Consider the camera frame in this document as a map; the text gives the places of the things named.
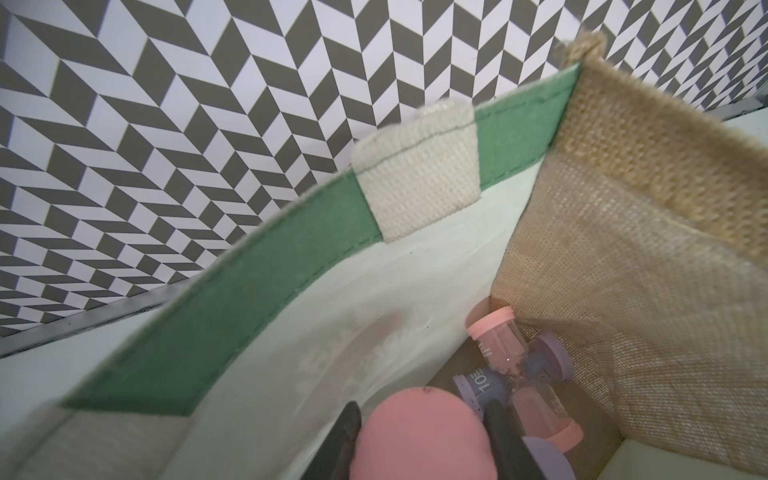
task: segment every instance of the gray and white pattern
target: gray and white pattern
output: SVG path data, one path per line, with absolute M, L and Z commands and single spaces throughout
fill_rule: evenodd
M 199 273 L 445 96 L 556 71 L 579 25 L 701 108 L 768 68 L 759 0 L 7 0 L 0 336 Z

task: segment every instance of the green trim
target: green trim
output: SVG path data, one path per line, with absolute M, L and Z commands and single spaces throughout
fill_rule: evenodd
M 490 187 L 547 153 L 578 80 L 574 65 L 475 110 L 480 186 Z
M 475 110 L 483 189 L 541 158 L 577 78 L 569 68 Z M 340 174 L 225 254 L 64 405 L 190 415 L 285 305 L 381 239 L 354 173 Z
M 348 170 L 223 257 L 65 406 L 190 415 L 286 304 L 340 260 L 381 239 Z

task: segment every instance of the white surface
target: white surface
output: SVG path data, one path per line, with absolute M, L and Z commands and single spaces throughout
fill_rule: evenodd
M 367 415 L 425 385 L 490 294 L 538 168 L 316 280 L 214 384 L 163 478 L 298 478 L 348 401 Z
M 768 146 L 768 108 L 732 118 L 724 123 L 754 136 Z
M 624 440 L 598 480 L 758 480 L 745 473 L 698 458 Z
M 155 312 L 0 359 L 0 436 L 42 404 L 69 392 Z

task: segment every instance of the makeup sponge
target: makeup sponge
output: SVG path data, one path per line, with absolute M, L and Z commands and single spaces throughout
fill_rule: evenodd
M 418 387 L 390 396 L 357 437 L 349 480 L 496 480 L 488 434 L 461 399 Z

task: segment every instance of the tote bag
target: tote bag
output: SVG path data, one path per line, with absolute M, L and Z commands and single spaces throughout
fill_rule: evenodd
M 16 432 L 2 477 L 299 478 L 489 296 L 574 357 L 579 478 L 624 438 L 768 473 L 768 154 L 603 49 L 361 141 Z

